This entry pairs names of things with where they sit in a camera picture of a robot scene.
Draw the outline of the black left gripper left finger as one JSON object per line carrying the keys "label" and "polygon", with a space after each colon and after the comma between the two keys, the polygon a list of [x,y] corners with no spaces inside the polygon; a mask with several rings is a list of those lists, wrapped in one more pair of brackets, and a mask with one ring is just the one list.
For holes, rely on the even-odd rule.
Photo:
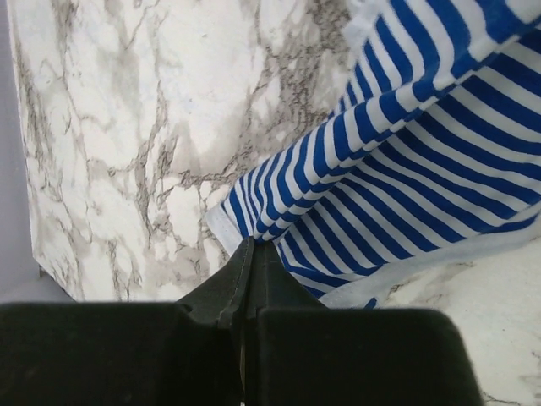
{"label": "black left gripper left finger", "polygon": [[254,254],[175,302],[1,308],[4,405],[238,405],[240,323]]}

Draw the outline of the blue white striped garment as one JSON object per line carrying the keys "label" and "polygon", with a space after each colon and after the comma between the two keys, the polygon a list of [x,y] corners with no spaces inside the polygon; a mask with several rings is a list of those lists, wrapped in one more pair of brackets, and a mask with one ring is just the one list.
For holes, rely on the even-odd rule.
{"label": "blue white striped garment", "polygon": [[540,4],[351,1],[330,116],[207,215],[228,252],[270,241],[333,308],[525,240],[540,214]]}

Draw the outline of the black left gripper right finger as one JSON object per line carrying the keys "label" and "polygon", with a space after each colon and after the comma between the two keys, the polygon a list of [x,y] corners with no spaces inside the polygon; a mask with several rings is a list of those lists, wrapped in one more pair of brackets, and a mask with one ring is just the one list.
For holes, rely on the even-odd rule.
{"label": "black left gripper right finger", "polygon": [[461,335],[429,309],[330,309],[254,248],[247,310],[250,405],[480,405]]}

